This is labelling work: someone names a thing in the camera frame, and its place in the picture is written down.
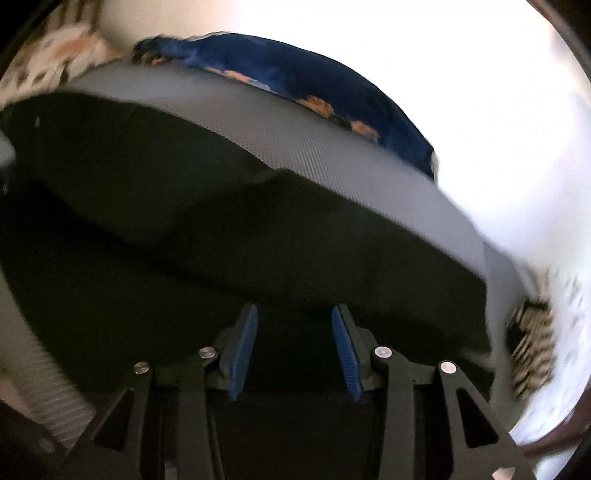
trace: blue patterned fabric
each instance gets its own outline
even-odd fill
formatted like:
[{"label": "blue patterned fabric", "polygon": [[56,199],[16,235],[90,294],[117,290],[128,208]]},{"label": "blue patterned fabric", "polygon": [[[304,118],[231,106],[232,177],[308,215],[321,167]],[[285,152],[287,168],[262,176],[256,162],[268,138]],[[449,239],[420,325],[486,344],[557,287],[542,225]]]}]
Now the blue patterned fabric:
[{"label": "blue patterned fabric", "polygon": [[266,38],[220,33],[142,40],[134,48],[134,62],[208,70],[293,100],[377,142],[433,179],[433,148],[400,107],[366,78],[328,57]]}]

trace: black cloth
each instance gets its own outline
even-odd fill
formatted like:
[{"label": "black cloth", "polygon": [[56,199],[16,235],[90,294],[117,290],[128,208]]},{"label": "black cloth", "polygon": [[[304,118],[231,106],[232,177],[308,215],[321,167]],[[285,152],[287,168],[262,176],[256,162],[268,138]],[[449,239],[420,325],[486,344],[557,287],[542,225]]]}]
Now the black cloth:
[{"label": "black cloth", "polygon": [[2,129],[31,182],[2,207],[2,267],[83,391],[184,358],[245,301],[327,325],[347,303],[378,342],[488,390],[459,356],[489,348],[484,282],[390,220],[148,107],[53,93]]}]

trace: silver screw head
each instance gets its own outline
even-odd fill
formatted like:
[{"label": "silver screw head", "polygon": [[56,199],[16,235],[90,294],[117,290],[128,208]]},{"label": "silver screw head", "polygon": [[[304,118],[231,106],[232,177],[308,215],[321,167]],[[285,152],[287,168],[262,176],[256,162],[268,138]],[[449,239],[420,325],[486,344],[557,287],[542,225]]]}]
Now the silver screw head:
[{"label": "silver screw head", "polygon": [[456,373],[456,370],[457,370],[457,367],[455,366],[455,364],[453,364],[451,362],[441,362],[441,365],[439,366],[439,368],[441,368],[441,371],[446,374],[454,374],[454,373]]},{"label": "silver screw head", "polygon": [[134,365],[134,372],[138,375],[142,375],[150,370],[150,364],[148,362],[137,362]]},{"label": "silver screw head", "polygon": [[217,354],[216,349],[212,346],[204,346],[199,350],[199,356],[204,360],[215,357]]},{"label": "silver screw head", "polygon": [[392,350],[387,346],[379,346],[374,350],[375,355],[380,358],[390,358],[392,356]]}]

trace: textured gray fabric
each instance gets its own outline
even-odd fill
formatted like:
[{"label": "textured gray fabric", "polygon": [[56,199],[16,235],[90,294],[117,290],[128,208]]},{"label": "textured gray fabric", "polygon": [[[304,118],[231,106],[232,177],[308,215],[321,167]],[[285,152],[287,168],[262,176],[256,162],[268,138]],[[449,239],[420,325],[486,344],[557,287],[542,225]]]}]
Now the textured gray fabric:
[{"label": "textured gray fabric", "polygon": [[234,80],[174,66],[115,63],[65,90],[135,102],[177,115],[403,225],[480,278],[480,236],[420,172],[308,109]]},{"label": "textured gray fabric", "polygon": [[8,139],[0,132],[0,168],[14,160],[14,149]]},{"label": "textured gray fabric", "polygon": [[35,418],[70,450],[94,415],[23,318],[0,268],[0,357]]}]

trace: folded cloth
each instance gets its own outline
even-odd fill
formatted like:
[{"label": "folded cloth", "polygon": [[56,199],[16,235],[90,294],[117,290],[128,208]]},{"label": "folded cloth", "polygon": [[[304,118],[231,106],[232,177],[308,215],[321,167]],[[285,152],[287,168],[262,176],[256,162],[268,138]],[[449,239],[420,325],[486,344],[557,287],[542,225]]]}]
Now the folded cloth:
[{"label": "folded cloth", "polygon": [[366,78],[328,57],[266,38],[217,33],[142,40],[134,48],[134,62],[177,62],[275,93],[377,142],[434,178],[433,147],[400,107]]},{"label": "folded cloth", "polygon": [[25,44],[0,81],[0,110],[52,92],[89,69],[122,57],[85,22],[61,27]]},{"label": "folded cloth", "polygon": [[507,347],[514,362],[517,397],[529,397],[553,379],[555,342],[553,314],[547,302],[524,302],[515,309],[507,328]]}]

